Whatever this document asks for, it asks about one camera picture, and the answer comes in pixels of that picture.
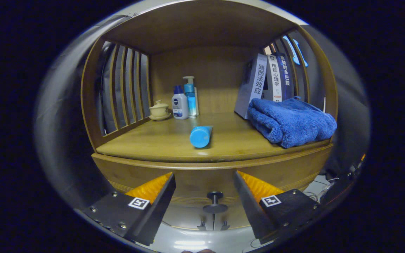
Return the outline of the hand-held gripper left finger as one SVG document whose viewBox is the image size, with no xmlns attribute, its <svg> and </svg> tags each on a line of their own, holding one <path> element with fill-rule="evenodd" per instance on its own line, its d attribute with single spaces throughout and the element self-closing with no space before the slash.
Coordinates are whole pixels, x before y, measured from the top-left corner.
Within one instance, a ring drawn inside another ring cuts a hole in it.
<svg viewBox="0 0 405 253">
<path fill-rule="evenodd" d="M 170 172 L 127 193 L 113 191 L 83 209 L 83 213 L 110 232 L 149 246 L 175 189 L 175 174 Z"/>
</svg>

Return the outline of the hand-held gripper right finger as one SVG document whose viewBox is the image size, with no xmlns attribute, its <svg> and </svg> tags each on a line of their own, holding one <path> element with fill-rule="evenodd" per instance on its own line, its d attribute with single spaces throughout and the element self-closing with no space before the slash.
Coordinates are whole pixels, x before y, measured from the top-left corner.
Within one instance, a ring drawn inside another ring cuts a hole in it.
<svg viewBox="0 0 405 253">
<path fill-rule="evenodd" d="M 261 244 L 284 242 L 320 216 L 321 205 L 298 189 L 283 191 L 241 171 L 234 173 L 233 180 L 254 236 Z"/>
</svg>

